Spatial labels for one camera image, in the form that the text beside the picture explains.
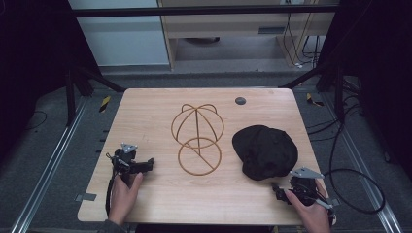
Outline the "black stand legs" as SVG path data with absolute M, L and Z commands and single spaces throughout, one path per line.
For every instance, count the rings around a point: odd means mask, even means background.
M 323 63 L 318 65 L 316 68 L 306 72 L 294 81 L 280 85 L 280 88 L 295 88 L 300 83 L 304 83 L 317 75 L 321 76 L 316 84 L 316 88 L 319 91 L 327 91 L 332 85 L 334 85 L 334 112 L 337 119 L 341 123 L 344 123 L 343 68 L 339 63 Z
M 70 126 L 76 118 L 76 102 L 74 87 L 76 87 L 82 96 L 91 96 L 94 89 L 89 80 L 97 81 L 115 92 L 125 92 L 125 88 L 110 82 L 101 74 L 94 73 L 85 67 L 74 66 L 70 68 L 65 75 L 66 82 L 66 102 L 67 102 L 67 126 Z

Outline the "person's left hand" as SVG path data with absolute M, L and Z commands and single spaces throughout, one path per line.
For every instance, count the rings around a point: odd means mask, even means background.
M 138 191 L 143 181 L 143 174 L 138 173 L 128 186 L 120 176 L 116 176 L 111 194 L 111 210 L 109 221 L 122 226 L 126 217 L 132 211 L 137 200 Z

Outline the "person's right hand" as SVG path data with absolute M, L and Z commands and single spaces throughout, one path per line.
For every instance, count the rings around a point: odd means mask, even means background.
M 314 203 L 311 206 L 303 205 L 294 193 L 285 191 L 289 201 L 297 211 L 304 228 L 308 233 L 331 233 L 327 209 Z

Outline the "light wooden desk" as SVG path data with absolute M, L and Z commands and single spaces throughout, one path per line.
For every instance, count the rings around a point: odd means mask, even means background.
M 156 0 L 160 7 L 326 5 L 338 0 Z M 303 57 L 304 41 L 310 36 L 325 36 L 333 13 L 240 14 L 163 16 L 164 37 L 171 66 L 176 65 L 181 39 L 222 38 L 264 35 L 277 39 L 288 65 Z

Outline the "black cap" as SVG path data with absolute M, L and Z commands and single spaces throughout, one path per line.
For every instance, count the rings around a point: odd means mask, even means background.
M 252 125 L 236 132 L 233 148 L 242 161 L 242 172 L 254 181 L 284 177 L 298 159 L 297 146 L 283 130 Z

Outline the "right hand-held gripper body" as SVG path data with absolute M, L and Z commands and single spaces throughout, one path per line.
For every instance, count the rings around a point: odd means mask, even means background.
M 322 173 L 301 167 L 290 171 L 290 174 L 292 175 L 290 179 L 292 192 L 303 205 L 311 206 L 318 203 L 327 210 L 332 209 L 326 198 L 317 190 L 316 179 L 323 179 L 325 176 Z

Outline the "white cabinet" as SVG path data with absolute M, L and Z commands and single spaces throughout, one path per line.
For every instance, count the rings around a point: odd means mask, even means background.
M 73 10 L 156 8 L 156 0 L 69 0 Z M 100 67 L 168 65 L 160 17 L 79 17 Z

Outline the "black horizontal frame bar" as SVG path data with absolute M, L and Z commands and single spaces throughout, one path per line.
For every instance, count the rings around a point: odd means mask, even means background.
M 195 15 L 240 15 L 240 14 L 288 14 L 288 13 L 331 13 L 340 5 L 255 5 L 255 6 L 198 6 L 123 9 L 73 10 L 75 17 L 152 17 L 152 16 L 195 16 Z

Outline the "yellow black striped tape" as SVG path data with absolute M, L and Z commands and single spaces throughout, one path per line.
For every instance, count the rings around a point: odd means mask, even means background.
M 110 100 L 111 100 L 111 96 L 109 96 L 109 95 L 103 98 L 102 103 L 101 103 L 100 108 L 99 108 L 99 113 L 104 113 L 105 112 Z
M 322 96 L 319 93 L 307 93 L 306 94 L 306 101 L 309 104 L 322 107 L 324 105 L 324 101 Z

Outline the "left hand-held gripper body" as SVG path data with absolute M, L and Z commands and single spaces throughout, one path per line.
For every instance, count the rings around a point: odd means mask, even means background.
M 116 173 L 137 174 L 144 172 L 145 165 L 134 161 L 137 147 L 125 143 L 120 144 L 120 149 L 115 151 L 111 158 L 113 169 Z

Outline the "aluminium floor rail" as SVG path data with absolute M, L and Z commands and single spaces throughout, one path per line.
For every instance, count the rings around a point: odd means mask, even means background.
M 355 142 L 350 135 L 349 131 L 346 129 L 344 123 L 341 123 L 334 112 L 333 98 L 330 94 L 322 93 L 321 94 L 325 106 L 328 109 L 329 113 L 333 117 L 333 120 L 337 122 L 336 134 L 333 139 L 332 149 L 330 152 L 328 160 L 328 177 L 329 182 L 332 186 L 333 192 L 338 196 L 342 204 L 348 206 L 352 210 L 362 213 L 364 215 L 378 216 L 384 231 L 386 233 L 404 233 L 400 223 L 398 222 L 388 200 L 386 194 L 384 193 L 382 187 L 376 182 L 373 174 L 370 169 L 367 167 L 365 161 L 361 158 L 361 154 L 357 149 Z M 334 168 L 333 167 L 333 158 L 335 153 L 335 148 L 337 142 L 341 140 L 343 147 L 346 150 L 346 154 L 349 160 L 352 163 L 351 168 Z M 367 196 L 367 200 L 370 203 L 371 210 L 363 210 L 361 207 L 356 207 L 353 203 L 345 200 L 341 194 L 337 191 L 333 175 L 337 173 L 349 173 L 355 174 L 360 180 L 361 187 Z
M 73 121 L 64 128 L 56 147 L 54 148 L 51 158 L 49 159 L 40 179 L 37 181 L 30 197 L 28 198 L 24 208 L 14 222 L 10 233 L 26 233 L 34 216 L 36 215 L 45 194 L 52 182 L 54 174 L 63 158 L 77 128 L 84 115 L 85 107 L 88 102 L 88 97 L 81 97 L 79 105 L 76 107 Z

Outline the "dark curtain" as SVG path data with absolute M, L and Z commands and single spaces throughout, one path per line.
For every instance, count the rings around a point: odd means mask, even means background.
M 68 0 L 0 0 L 0 163 L 71 68 L 100 70 Z
M 338 0 L 321 60 L 344 35 L 343 71 L 361 82 L 361 99 L 386 149 L 412 180 L 412 0 Z

